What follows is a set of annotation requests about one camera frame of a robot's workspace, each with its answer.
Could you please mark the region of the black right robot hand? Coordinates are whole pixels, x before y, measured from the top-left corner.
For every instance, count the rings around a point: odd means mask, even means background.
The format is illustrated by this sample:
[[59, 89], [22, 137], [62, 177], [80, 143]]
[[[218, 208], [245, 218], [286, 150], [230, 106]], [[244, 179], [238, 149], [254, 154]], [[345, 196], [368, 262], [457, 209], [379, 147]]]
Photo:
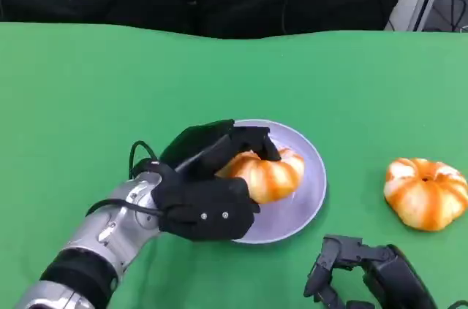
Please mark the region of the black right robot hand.
[[304, 288], [325, 308], [374, 308], [363, 300], [344, 302], [332, 287], [335, 269], [363, 270], [363, 282], [382, 308], [435, 308], [436, 302], [406, 256], [394, 245], [371, 247], [358, 237], [327, 234]]

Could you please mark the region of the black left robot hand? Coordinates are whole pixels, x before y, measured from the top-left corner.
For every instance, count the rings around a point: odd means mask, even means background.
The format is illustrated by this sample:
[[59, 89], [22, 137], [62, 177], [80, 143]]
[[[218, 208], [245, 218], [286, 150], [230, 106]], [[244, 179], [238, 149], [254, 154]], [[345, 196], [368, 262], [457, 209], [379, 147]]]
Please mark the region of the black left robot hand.
[[244, 152], [279, 161], [269, 133], [265, 126], [236, 126], [233, 119], [190, 126], [164, 149], [160, 161], [190, 180], [212, 178]]

